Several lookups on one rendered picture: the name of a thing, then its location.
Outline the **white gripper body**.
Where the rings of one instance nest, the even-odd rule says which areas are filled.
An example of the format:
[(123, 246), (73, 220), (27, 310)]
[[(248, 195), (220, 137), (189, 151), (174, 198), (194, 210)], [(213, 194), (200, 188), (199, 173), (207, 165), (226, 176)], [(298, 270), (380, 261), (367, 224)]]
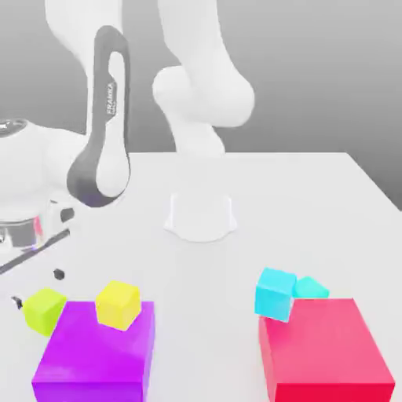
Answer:
[(4, 294), (9, 288), (9, 282), (5, 279), (11, 280), (12, 277), (8, 275), (8, 272), (26, 261), (31, 260), (68, 236), (70, 236), (70, 229), (66, 228), (48, 238), (42, 245), (29, 246), (29, 248), (23, 250), (13, 248), (11, 239), (5, 239), (5, 241), (0, 244), (0, 276), (5, 276), (3, 279), (0, 279), (0, 294)]

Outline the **small lime green cube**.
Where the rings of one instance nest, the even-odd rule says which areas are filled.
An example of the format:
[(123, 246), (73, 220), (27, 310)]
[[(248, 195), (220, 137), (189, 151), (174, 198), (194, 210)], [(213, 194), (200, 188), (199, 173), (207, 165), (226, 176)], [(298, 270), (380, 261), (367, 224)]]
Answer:
[(57, 325), (67, 297), (45, 287), (30, 296), (23, 304), (27, 325), (39, 334), (49, 337)]

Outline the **small yellow cube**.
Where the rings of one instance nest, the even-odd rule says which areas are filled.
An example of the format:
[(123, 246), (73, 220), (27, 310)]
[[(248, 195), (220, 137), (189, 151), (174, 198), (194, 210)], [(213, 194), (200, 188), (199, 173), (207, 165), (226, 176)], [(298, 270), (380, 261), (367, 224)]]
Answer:
[(95, 306), (99, 324), (126, 331), (141, 312), (140, 289), (111, 280), (96, 296)]

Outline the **small cyan cube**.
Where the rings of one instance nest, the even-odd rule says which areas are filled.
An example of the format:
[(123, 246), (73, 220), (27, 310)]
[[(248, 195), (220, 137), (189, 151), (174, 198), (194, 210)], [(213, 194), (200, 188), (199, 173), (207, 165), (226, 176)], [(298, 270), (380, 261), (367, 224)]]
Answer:
[(254, 312), (287, 323), (294, 303), (297, 277), (293, 273), (264, 268), (256, 285)]

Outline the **small turquoise cube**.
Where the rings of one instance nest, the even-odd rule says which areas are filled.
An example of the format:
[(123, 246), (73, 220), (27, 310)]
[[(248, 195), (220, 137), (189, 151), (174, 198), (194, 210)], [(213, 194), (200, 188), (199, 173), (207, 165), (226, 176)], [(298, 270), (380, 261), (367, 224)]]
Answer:
[(294, 298), (328, 298), (330, 291), (311, 276), (297, 279), (294, 289)]

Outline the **large purple box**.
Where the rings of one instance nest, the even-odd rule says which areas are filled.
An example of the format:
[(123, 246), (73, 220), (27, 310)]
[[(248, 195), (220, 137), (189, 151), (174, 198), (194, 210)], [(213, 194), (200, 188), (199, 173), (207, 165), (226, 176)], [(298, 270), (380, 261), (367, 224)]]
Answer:
[(155, 305), (125, 331), (99, 324), (95, 303), (69, 301), (31, 381), (37, 402), (146, 402)]

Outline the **large red box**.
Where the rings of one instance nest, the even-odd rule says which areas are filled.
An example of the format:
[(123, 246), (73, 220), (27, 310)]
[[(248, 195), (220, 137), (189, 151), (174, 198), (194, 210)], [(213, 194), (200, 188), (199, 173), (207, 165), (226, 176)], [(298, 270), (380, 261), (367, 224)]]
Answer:
[(390, 402), (395, 380), (351, 298), (298, 299), (258, 321), (269, 402)]

